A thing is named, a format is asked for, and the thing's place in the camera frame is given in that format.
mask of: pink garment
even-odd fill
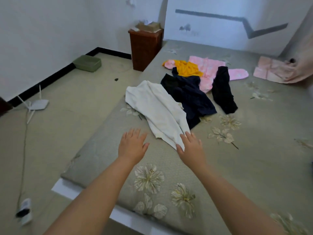
[[[260,57],[253,75],[278,83],[295,83],[313,74],[313,34],[302,41],[295,63]]]
[[[226,66],[225,62],[208,59],[199,58],[196,56],[190,56],[189,62],[198,65],[200,72],[203,72],[203,76],[200,77],[200,90],[207,93],[212,89],[213,80],[216,77],[218,67]],[[164,66],[167,69],[173,69],[175,67],[174,60],[168,60],[165,62]],[[228,69],[230,80],[244,79],[249,76],[248,72],[244,69]]]

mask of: wooden nightstand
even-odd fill
[[[144,71],[162,48],[163,29],[155,33],[129,30],[134,70]]]

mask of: person's left arm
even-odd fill
[[[145,155],[147,133],[131,129],[124,133],[118,158],[61,213],[44,235],[98,235],[115,206],[119,192],[133,167]]]

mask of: person's right arm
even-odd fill
[[[283,228],[258,208],[243,193],[216,174],[206,163],[201,140],[192,133],[181,134],[185,151],[177,153],[201,181],[226,226],[233,235],[284,235]]]

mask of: green bin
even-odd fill
[[[76,68],[88,72],[94,72],[101,67],[101,59],[88,55],[81,55],[73,63]]]

